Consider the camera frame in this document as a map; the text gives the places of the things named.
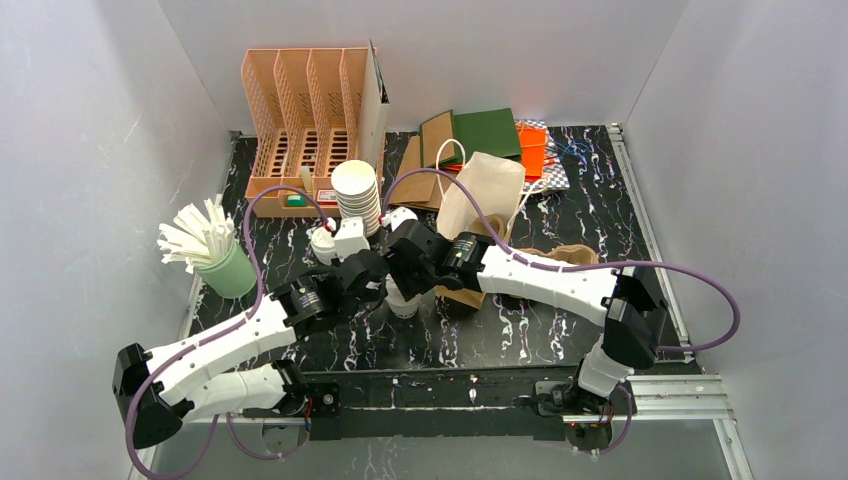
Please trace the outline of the single paper cup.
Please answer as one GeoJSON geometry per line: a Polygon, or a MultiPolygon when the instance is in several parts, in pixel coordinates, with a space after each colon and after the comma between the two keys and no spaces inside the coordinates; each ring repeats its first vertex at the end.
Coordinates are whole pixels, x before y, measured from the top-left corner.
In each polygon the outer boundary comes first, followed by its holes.
{"type": "Polygon", "coordinates": [[[387,291],[385,301],[396,317],[408,319],[417,313],[421,303],[421,294],[406,299],[391,275],[386,276],[385,287],[387,291]]]}

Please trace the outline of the stack of paper cups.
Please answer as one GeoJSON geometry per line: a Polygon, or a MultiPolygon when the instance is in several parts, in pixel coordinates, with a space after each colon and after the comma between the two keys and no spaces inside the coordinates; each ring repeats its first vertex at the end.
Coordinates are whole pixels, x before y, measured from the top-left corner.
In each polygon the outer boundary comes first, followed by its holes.
{"type": "Polygon", "coordinates": [[[365,237],[374,235],[382,214],[374,167],[362,160],[347,160],[333,170],[330,180],[342,217],[360,217],[365,237]]]}

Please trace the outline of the tan paper bag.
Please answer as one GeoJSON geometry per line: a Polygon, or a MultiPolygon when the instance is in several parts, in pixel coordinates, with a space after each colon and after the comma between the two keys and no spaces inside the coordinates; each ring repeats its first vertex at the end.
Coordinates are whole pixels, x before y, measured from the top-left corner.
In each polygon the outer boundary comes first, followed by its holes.
{"type": "Polygon", "coordinates": [[[525,168],[518,161],[475,152],[443,192],[437,214],[437,232],[453,240],[477,218],[486,223],[488,215],[508,222],[510,235],[524,194],[525,168]]]}

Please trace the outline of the cardboard two-cup carrier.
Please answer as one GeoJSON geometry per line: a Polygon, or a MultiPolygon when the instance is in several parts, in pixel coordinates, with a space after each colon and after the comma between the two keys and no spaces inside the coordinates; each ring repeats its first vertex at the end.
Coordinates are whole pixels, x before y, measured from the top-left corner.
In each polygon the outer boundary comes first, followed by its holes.
{"type": "Polygon", "coordinates": [[[521,248],[519,252],[541,258],[562,261],[572,265],[593,265],[599,263],[597,253],[583,244],[559,245],[549,251],[536,248],[521,248]]]}

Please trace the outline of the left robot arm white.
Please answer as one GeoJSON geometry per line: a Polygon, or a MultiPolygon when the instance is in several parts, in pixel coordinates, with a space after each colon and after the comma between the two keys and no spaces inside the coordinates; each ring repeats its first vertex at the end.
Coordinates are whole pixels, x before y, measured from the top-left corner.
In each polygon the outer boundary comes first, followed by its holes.
{"type": "Polygon", "coordinates": [[[185,340],[119,351],[113,377],[129,447],[141,450],[194,420],[244,409],[304,414],[327,390],[309,384],[291,360],[239,371],[237,365],[333,330],[366,304],[380,303],[389,272],[363,250],[339,265],[312,268],[261,298],[259,306],[185,340]]]}

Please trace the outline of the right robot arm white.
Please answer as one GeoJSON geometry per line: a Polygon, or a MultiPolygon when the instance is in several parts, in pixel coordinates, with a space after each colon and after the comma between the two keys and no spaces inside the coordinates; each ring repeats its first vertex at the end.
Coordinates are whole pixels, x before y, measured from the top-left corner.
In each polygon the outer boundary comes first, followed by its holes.
{"type": "Polygon", "coordinates": [[[602,328],[565,398],[606,399],[628,376],[653,367],[668,315],[653,271],[640,266],[572,265],[506,251],[481,234],[447,239],[422,222],[391,222],[388,270],[407,301],[436,287],[508,295],[572,312],[602,328]]]}

